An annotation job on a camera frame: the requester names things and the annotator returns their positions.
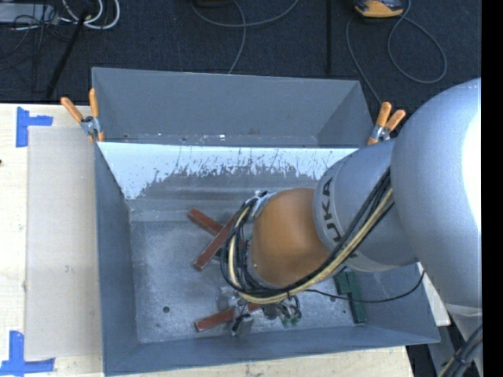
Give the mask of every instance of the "bin floor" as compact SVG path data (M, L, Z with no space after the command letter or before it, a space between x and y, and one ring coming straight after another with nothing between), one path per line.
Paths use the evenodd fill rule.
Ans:
M226 285L220 264L212 260L201 272L193 262L212 236L190 221L135 221L131 223L134 289L140 342L164 342L204 336L228 335L227 325L197 333L194 321L217 313L219 288ZM317 289L336 294L332 279ZM344 300L332 302L315 293L298 295L302 320L289 328L327 328L352 325ZM251 333L280 331L279 319L254 313Z

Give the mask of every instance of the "yellow cable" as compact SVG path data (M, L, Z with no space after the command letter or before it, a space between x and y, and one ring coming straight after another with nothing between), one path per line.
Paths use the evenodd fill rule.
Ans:
M257 303L260 305L281 302L282 300L285 300L290 296L297 295L298 293L305 291L307 288L313 286L314 284L317 284L318 282L321 282L325 278L328 278L337 269L337 267L339 267L344 261L346 261L346 259L350 256L350 254L354 251L354 249L356 249L358 245L363 241L365 236L369 233L370 229L377 223L377 221L379 221L380 217L388 209L388 204L391 203L392 197L393 197L393 190L390 188L387 191L386 195L384 196L383 200L379 203L377 208L370 215L369 220L360 228L360 230L358 230L358 232L356 233L356 235L354 235L350 243L339 253L339 255L337 255L337 257L335 257L332 260L332 262L329 265L327 265L326 268L324 268L322 271L320 271L320 273L313 276L310 280L308 280L304 284L292 289L289 292L281 293L275 296L270 296L268 298L258 298L253 295L240 292L239 296L241 296L245 300L248 300L249 302ZM233 270L234 265L233 254L234 254L235 243L236 239L235 236L233 236L233 238L229 242L229 257L228 257L229 276L233 281L233 283L235 283L237 286L240 287Z

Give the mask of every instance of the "gray bin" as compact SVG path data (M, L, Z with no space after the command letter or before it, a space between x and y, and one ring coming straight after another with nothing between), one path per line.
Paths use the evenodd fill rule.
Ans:
M111 68L92 77L106 138L95 145L106 375L438 342L423 288L367 305L359 325L347 302L303 292L295 327L260 311L249 335L193 326L218 312L225 282L217 262L193 268L212 236L188 211L225 224L256 189L314 187L373 128L358 82ZM380 299L419 273L357 276L362 296ZM336 293L332 280L316 288Z

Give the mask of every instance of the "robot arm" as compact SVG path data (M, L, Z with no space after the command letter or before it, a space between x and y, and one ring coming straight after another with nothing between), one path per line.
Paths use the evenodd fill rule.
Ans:
M346 266L379 272L420 262L468 341L482 324L480 119L475 79L429 100L397 138L332 165L316 189L272 196L255 216L247 267L268 293L246 291L236 275L231 283L267 304ZM239 246L236 234L229 262Z

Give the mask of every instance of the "blue tape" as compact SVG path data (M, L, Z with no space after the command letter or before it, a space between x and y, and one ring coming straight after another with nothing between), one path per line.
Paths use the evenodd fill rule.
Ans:
M30 112L24 110L21 106L17 107L17 127L16 127L16 146L28 146L28 126L50 126L53 124L51 116L30 117Z
M54 359L24 361L24 335L17 331L9 333L9 359L0 364L0 375L24 377L25 373L51 372Z

